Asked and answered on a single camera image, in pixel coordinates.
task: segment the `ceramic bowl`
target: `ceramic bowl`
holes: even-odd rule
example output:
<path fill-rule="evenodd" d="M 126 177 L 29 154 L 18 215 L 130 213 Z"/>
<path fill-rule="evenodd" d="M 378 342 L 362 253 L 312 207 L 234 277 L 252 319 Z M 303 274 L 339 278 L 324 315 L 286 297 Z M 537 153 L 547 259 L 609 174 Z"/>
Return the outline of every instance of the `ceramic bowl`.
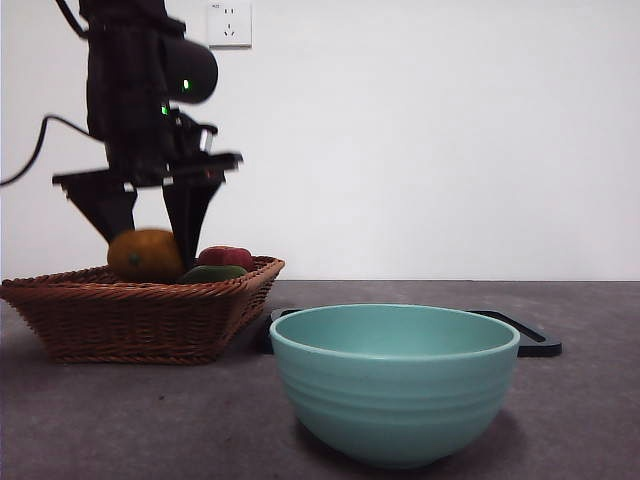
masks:
<path fill-rule="evenodd" d="M 301 310 L 270 334 L 300 421 L 384 468 L 423 466 L 477 438 L 501 408 L 520 339 L 482 315 L 393 304 Z"/>

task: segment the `mango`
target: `mango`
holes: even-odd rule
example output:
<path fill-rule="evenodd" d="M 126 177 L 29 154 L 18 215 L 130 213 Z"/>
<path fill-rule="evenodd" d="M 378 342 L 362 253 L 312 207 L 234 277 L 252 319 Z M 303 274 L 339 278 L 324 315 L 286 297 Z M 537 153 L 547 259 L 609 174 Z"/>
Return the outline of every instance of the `mango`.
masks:
<path fill-rule="evenodd" d="M 239 265 L 198 265 L 180 277 L 177 283 L 223 282 L 246 274 L 247 271 Z"/>

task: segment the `black tray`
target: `black tray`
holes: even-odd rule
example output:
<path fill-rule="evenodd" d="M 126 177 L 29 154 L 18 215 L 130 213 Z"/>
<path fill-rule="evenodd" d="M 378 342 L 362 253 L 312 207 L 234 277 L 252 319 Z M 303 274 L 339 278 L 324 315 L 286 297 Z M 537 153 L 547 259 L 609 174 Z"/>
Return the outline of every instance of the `black tray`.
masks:
<path fill-rule="evenodd" d="M 271 315 L 267 318 L 264 326 L 263 334 L 261 335 L 260 350 L 262 353 L 273 353 L 273 346 L 271 345 L 271 338 L 269 336 L 269 327 L 271 324 L 283 315 L 299 312 L 300 310 L 303 309 L 299 307 L 290 307 L 280 308 L 271 312 Z M 507 323 L 518 330 L 520 332 L 520 345 L 518 347 L 519 357 L 555 357 L 562 353 L 562 343 L 559 340 L 550 337 L 538 328 L 534 328 L 531 325 L 527 325 L 522 322 L 517 322 L 514 319 L 493 310 L 467 311 L 495 318 L 496 320 Z"/>

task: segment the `gray table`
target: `gray table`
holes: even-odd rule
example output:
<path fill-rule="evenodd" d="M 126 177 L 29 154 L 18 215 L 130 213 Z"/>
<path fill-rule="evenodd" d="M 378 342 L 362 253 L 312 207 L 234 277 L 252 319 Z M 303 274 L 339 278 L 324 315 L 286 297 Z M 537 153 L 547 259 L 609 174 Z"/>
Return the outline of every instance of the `gray table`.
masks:
<path fill-rule="evenodd" d="M 198 367 L 56 365 L 3 305 L 2 479 L 640 478 L 640 283 L 277 282 L 267 311 L 355 302 L 499 310 L 559 337 L 520 358 L 504 408 L 465 450 L 385 472 L 293 415 L 260 322 Z"/>

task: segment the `wall outlet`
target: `wall outlet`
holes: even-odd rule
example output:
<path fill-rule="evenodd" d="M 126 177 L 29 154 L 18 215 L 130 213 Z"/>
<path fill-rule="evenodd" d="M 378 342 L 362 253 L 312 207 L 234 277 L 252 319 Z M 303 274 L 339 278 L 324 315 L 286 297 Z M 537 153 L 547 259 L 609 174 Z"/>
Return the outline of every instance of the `wall outlet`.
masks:
<path fill-rule="evenodd" d="M 251 46 L 251 4 L 218 2 L 207 7 L 209 47 Z"/>

